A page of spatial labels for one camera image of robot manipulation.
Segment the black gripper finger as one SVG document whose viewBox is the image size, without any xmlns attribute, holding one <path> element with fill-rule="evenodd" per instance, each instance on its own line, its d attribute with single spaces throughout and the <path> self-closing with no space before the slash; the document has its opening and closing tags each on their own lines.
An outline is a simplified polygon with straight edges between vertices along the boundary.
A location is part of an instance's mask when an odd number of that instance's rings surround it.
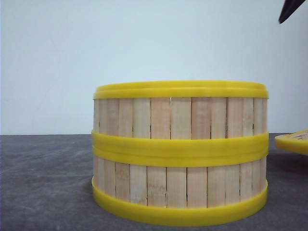
<svg viewBox="0 0 308 231">
<path fill-rule="evenodd" d="M 304 2 L 305 0 L 285 0 L 278 22 L 285 22 Z"/>
</svg>

